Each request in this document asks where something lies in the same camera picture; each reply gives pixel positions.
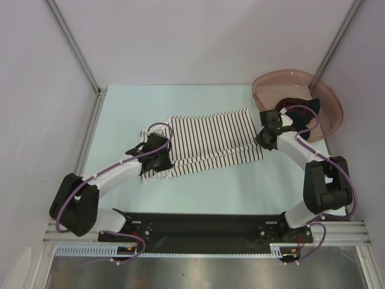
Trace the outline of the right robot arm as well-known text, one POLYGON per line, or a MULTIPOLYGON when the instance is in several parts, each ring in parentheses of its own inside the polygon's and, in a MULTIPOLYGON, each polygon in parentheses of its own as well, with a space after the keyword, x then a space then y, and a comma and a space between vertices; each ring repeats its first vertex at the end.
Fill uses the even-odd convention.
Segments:
POLYGON ((303 200, 284 212, 285 222, 277 227, 283 241, 292 241, 299 235, 300 227, 354 202, 347 162, 343 157, 326 156, 312 147, 292 127, 285 109, 266 110, 259 117, 262 130, 255 143, 284 153, 304 171, 303 200))

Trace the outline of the black white striped tank top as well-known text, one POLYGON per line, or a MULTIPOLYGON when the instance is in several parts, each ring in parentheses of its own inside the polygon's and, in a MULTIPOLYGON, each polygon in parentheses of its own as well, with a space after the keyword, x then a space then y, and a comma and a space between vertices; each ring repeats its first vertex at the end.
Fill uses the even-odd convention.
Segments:
POLYGON ((172 168, 151 170, 140 176, 143 182, 234 166, 263 159, 256 144, 256 129, 249 110, 208 116, 171 116, 166 121, 173 130, 169 152, 172 168))

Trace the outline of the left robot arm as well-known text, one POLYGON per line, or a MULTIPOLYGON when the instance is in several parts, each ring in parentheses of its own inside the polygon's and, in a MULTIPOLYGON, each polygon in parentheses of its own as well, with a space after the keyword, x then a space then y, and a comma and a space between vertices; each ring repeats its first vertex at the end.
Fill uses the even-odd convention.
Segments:
POLYGON ((66 175, 49 209, 60 233, 82 237, 90 231, 112 232, 121 241, 132 236, 133 226, 127 214, 118 209, 106 210, 99 200, 124 182, 147 172, 172 168, 170 139, 153 132, 145 142, 128 150, 125 157, 90 176, 66 175))

